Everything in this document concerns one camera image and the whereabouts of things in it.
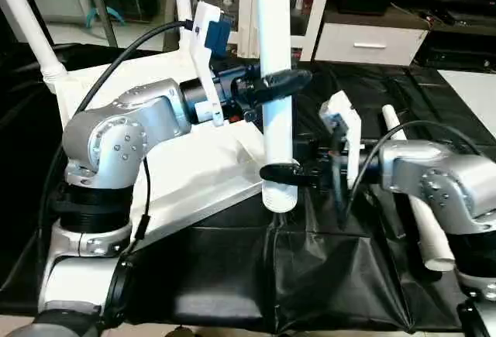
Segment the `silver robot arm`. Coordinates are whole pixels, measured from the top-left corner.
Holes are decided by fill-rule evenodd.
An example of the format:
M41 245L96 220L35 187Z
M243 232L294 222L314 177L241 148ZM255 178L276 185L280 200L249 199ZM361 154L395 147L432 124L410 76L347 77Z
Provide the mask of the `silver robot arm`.
M131 237L133 185L154 146L190 132L182 95L171 79L147 84L67 124L66 183L53 203L60 219L52 228L35 335L63 333L60 323L68 319L89 322L90 335L97 320L106 328L122 320L132 265L121 254Z
M469 299L458 314L467 335L496 336L496 163L427 141L388 141L380 151L386 190L421 198L432 209Z
M140 164L157 144L191 130L179 86L172 79L133 88L111 104L80 112L64 131L69 159L65 177L74 186L133 186Z

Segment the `black tablecloth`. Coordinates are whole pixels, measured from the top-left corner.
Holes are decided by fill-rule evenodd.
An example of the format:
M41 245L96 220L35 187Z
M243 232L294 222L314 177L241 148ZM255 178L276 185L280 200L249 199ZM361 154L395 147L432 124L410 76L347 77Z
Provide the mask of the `black tablecloth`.
M95 65L95 51L102 49L67 46L59 54L74 69ZM102 60L112 56L105 52ZM0 93L0 166L6 177L0 312L31 315L36 312L35 254L24 249L35 228L47 164L60 140L60 122L56 99L36 70L24 66L14 72L12 61L3 65L0 75L8 84ZM295 100L297 134L312 133L325 142L317 111L343 89L362 118L365 140L384 134L381 107L392 104L402 122L445 122L496 156L491 134L434 70L302 66L315 75ZM448 142L439 130L407 134ZM324 194L300 189L298 205L287 215L273 215L257 195L137 253L127 318L266 332L458 330L455 307L464 296L453 273L441 276L423 267L417 238L408 200L375 185L364 187L345 232L337 229L332 201Z

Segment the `table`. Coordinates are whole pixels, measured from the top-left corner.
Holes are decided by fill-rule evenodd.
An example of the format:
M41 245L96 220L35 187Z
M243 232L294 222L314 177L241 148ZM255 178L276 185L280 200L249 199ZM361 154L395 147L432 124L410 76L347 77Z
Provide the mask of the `table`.
M95 52L88 49L90 53L77 55L81 65L93 61ZM315 80L297 98L296 133L311 132L325 141L316 110L342 88L362 117L365 140L384 133L381 107L390 103L401 121L448 122L474 138L488 155L496 156L491 134L434 70L345 64L308 68ZM2 283L21 257L20 275L0 291L2 314L30 315L36 310L33 253L21 254L34 227L39 194L35 181L43 180L48 157L60 137L60 128L41 132L33 122L43 118L44 124L57 124L53 96L36 82L28 89L17 87L9 93L10 102L0 101L0 106L19 104L15 121L0 120L8 125L0 129L2 136L17 145L15 153L3 150L0 167L12 172L5 200L12 199L17 211L25 212L6 215L6 227L15 230L0 237ZM30 98L27 93L36 96ZM435 130L412 130L408 137L444 140ZM30 148L33 142L43 144L36 153ZM30 199L15 198L19 187ZM365 193L369 198L362 194L357 199L344 232L336 227L328 197L301 189L297 208L285 219L268 212L255 195L161 240L136 254L138 286L128 321L273 333L335 328L458 330L455 306L464 296L452 273L440 277L421 265L408 202L377 187Z

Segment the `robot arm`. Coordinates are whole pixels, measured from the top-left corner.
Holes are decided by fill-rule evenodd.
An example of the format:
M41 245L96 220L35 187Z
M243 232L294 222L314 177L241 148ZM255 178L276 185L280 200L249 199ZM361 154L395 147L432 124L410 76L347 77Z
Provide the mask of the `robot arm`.
M311 79L305 70L263 80L258 72L256 65L216 72L212 82L226 118L253 121L258 105L292 95ZM140 163L157 144L210 120L212 112L197 106L206 100L199 79L181 85L167 79L133 88L69 121L65 182L50 205L60 219L52 227L39 297L42 322L32 332L50 325L61 330L61 322L78 320L89 322L93 333L122 322L133 280L133 264L123 253L131 239L129 212Z
M340 115L350 113L348 102L341 102L344 105L331 112L321 110L330 132L341 122L347 128L356 123ZM348 173L350 157L356 163L359 159L355 153L338 157L341 171ZM260 175L269 181L327 187L329 160L323 158L322 163L317 170L313 165L307 170L296 164L272 164L263 167ZM468 335L496 335L496 163L483 156L453 153L434 142L390 140L367 172L378 177L382 188L416 196L429 205L447 234L460 287L469 297L458 307L463 330Z

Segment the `black connector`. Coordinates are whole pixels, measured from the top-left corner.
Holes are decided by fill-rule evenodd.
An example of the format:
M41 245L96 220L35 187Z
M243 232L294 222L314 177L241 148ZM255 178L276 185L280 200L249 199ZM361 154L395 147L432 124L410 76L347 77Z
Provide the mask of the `black connector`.
M190 20L190 19L186 19L184 21L184 27L185 29L187 29L188 31L192 31L193 30L193 21Z

